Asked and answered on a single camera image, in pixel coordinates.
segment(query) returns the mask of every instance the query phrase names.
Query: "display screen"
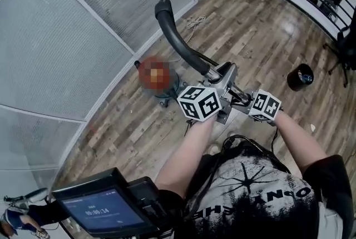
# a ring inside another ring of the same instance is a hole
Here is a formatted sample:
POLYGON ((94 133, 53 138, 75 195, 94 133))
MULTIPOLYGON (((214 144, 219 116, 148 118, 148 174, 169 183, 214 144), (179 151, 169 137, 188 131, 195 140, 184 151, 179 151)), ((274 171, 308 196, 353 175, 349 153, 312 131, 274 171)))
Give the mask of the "display screen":
POLYGON ((118 228, 144 222, 114 189, 62 202, 88 230, 118 228))

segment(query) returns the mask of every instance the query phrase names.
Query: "monitor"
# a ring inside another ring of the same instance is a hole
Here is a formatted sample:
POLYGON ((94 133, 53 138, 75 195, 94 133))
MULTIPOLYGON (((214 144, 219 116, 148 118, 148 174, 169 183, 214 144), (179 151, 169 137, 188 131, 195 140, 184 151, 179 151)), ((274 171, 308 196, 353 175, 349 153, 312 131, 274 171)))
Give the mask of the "monitor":
POLYGON ((157 231, 137 207, 127 186, 114 168, 56 190, 53 195, 93 237, 126 237, 157 231))

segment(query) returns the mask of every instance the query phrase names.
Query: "white cube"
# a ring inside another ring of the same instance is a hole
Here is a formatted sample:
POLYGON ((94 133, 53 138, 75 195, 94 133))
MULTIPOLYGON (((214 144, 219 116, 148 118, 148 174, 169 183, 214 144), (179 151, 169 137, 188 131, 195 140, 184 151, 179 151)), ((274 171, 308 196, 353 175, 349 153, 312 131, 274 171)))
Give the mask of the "white cube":
POLYGON ((274 121, 280 106, 280 100, 259 89, 249 116, 258 121, 274 121))
POLYGON ((205 121, 221 110, 215 88, 188 86, 177 100, 184 115, 197 121, 205 121))

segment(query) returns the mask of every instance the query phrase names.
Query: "black trash can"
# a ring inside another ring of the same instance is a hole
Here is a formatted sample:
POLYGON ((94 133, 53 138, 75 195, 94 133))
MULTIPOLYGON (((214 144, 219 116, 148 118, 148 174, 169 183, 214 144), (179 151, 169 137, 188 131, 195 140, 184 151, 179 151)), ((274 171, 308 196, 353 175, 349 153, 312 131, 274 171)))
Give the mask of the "black trash can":
POLYGON ((291 71, 287 76, 287 83, 289 88, 293 91, 299 91, 304 87, 313 83, 313 70, 306 64, 299 65, 296 69, 291 71))

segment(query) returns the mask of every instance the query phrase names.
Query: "person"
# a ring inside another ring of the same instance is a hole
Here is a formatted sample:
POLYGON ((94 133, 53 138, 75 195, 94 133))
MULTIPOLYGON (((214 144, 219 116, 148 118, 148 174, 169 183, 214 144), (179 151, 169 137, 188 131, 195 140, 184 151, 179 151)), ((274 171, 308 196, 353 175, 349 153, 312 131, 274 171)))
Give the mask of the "person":
POLYGON ((225 152, 202 156, 214 122, 195 123, 157 175, 162 196, 184 216, 174 239, 349 237, 353 202, 341 156, 328 157, 283 111, 274 123, 303 178, 243 136, 225 152))
POLYGON ((49 239, 42 226, 57 223, 69 218, 69 215, 57 201, 44 206, 30 205, 28 210, 17 207, 8 208, 0 221, 0 233, 6 237, 17 235, 17 229, 39 232, 49 239))

